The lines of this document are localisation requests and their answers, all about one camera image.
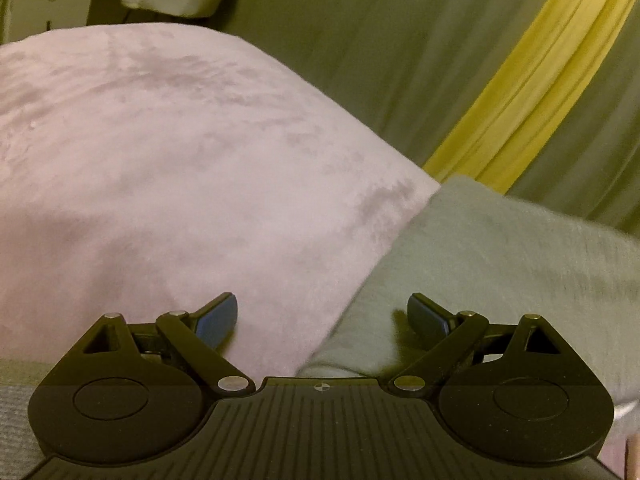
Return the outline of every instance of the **pink bedspread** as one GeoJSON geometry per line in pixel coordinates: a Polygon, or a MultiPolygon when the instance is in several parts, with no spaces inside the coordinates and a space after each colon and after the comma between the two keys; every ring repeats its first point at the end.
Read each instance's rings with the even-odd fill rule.
{"type": "Polygon", "coordinates": [[[206,28],[0,46],[0,358],[57,361],[104,312],[231,291],[259,384],[327,336],[438,189],[285,66],[206,28]]]}

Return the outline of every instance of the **nightstand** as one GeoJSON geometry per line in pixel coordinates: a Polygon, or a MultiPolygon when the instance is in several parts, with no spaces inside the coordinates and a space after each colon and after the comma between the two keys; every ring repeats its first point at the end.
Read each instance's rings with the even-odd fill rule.
{"type": "Polygon", "coordinates": [[[91,0],[10,0],[8,41],[55,28],[83,27],[91,0]]]}

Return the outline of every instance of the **ribbed black surface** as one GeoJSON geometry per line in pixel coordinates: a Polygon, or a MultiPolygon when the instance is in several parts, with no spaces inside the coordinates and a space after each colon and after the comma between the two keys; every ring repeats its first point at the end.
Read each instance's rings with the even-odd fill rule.
{"type": "Polygon", "coordinates": [[[493,462],[455,442],[428,405],[375,380],[269,378],[220,401],[182,447],[151,462],[98,468],[53,458],[33,480],[613,480],[593,459],[553,470],[493,462]],[[329,388],[319,385],[324,383],[329,388]]]}

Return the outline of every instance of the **gray curtain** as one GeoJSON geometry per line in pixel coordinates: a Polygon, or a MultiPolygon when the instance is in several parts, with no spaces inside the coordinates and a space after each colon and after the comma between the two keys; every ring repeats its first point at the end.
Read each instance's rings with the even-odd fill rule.
{"type": "Polygon", "coordinates": [[[640,0],[593,80],[508,195],[640,237],[640,0]]]}
{"type": "Polygon", "coordinates": [[[545,0],[237,0],[221,30],[422,166],[545,0]]]}

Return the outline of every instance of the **silver screw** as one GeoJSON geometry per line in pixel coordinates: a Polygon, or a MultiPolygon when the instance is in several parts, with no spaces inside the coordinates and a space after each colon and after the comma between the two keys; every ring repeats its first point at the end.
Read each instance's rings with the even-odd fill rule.
{"type": "Polygon", "coordinates": [[[398,377],[394,381],[394,384],[396,385],[396,388],[400,388],[406,392],[417,392],[424,388],[425,383],[422,378],[415,375],[403,375],[398,377]]]}
{"type": "Polygon", "coordinates": [[[218,381],[218,387],[227,392],[239,392],[240,390],[244,390],[248,385],[249,381],[237,375],[229,375],[218,381]]]}

